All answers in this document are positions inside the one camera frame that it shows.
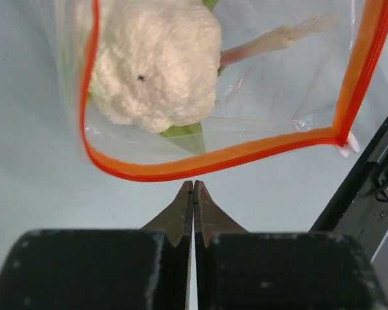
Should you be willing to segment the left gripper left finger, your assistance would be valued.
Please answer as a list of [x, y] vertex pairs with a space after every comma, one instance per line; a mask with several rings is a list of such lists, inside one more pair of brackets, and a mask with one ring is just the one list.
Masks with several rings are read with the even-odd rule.
[[0, 309], [187, 309], [193, 183], [140, 229], [37, 229], [0, 271]]

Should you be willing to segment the clear orange zip top bag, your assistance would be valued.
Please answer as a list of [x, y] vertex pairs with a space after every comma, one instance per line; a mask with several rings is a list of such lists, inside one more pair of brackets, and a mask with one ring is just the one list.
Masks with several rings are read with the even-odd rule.
[[360, 145], [388, 1], [32, 1], [80, 157], [133, 181]]

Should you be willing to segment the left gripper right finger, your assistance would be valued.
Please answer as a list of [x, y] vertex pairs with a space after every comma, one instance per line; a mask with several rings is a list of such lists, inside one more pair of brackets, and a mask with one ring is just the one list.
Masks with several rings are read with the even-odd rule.
[[193, 188], [199, 309], [388, 309], [362, 246], [334, 232], [248, 232]]

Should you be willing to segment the green scallion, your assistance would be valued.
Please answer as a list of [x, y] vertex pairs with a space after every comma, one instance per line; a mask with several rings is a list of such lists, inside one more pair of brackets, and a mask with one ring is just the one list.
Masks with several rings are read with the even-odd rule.
[[[259, 54], [286, 49], [299, 40], [329, 30], [337, 17], [321, 15], [306, 19], [295, 26], [280, 26], [259, 37], [221, 52], [221, 63], [217, 75], [228, 66]], [[194, 155], [206, 153], [202, 125], [200, 122], [182, 127], [172, 126], [160, 135]]]

